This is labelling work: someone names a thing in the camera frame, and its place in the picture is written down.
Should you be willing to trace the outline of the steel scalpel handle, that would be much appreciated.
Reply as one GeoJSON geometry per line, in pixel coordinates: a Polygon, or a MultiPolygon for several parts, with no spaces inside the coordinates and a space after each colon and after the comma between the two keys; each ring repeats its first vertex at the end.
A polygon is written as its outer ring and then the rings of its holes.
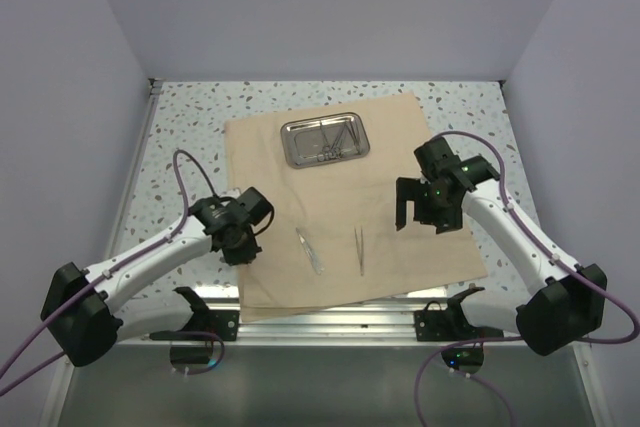
{"type": "Polygon", "coordinates": [[[298,236],[301,247],[309,260],[311,268],[313,269],[316,275],[318,276],[322,275],[324,272],[323,264],[319,256],[317,255],[316,251],[311,246],[309,240],[307,239],[305,232],[300,227],[296,227],[295,231],[298,236]]]}

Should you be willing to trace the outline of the steel surgical instrument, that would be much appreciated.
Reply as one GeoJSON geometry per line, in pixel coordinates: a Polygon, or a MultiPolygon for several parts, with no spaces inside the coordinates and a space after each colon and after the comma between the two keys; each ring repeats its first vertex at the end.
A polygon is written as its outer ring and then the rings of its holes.
{"type": "Polygon", "coordinates": [[[354,228],[354,237],[356,245],[356,255],[359,264],[360,276],[364,276],[364,232],[362,227],[354,228]]]}

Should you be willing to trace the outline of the beige cloth wrap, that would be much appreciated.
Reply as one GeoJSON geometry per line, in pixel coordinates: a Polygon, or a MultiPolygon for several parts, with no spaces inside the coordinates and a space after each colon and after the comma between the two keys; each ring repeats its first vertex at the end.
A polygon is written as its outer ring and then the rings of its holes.
{"type": "Polygon", "coordinates": [[[242,319],[255,322],[485,277],[468,229],[438,235],[414,223],[395,228],[396,179],[419,175],[413,152],[430,135],[412,93],[228,122],[230,185],[254,187],[275,207],[272,225],[258,239],[262,252],[238,270],[242,319]],[[320,167],[290,167],[281,127],[342,112],[361,117],[369,154],[320,167]],[[322,275],[311,268],[296,227],[319,256],[322,275]],[[355,227],[364,232],[363,277],[355,227]]]}

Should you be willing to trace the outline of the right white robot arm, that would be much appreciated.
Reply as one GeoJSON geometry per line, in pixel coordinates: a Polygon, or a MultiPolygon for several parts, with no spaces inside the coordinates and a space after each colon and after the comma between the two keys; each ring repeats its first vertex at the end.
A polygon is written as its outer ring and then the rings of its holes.
{"type": "Polygon", "coordinates": [[[507,256],[530,296],[519,301],[506,292],[469,287],[440,312],[417,312],[417,321],[453,340],[513,333],[541,356],[601,326],[606,275],[595,264],[581,266],[524,213],[506,189],[502,163],[492,165],[481,155],[463,160],[441,135],[414,156],[421,176],[396,181],[396,228],[413,220],[444,234],[460,230],[470,217],[507,256]]]}

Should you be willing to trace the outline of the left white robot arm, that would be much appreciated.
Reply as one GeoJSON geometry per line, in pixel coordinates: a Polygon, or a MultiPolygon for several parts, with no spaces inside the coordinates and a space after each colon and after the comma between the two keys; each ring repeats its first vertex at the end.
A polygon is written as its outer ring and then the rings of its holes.
{"type": "Polygon", "coordinates": [[[186,208],[165,230],[138,246],[84,269],[68,263],[52,278],[41,319],[76,367],[90,365],[117,343],[146,334],[167,340],[219,340],[212,313],[190,287],[177,286],[157,303],[131,301],[164,275],[210,253],[230,266],[254,261],[257,237],[275,217],[256,188],[212,195],[186,208]]]}

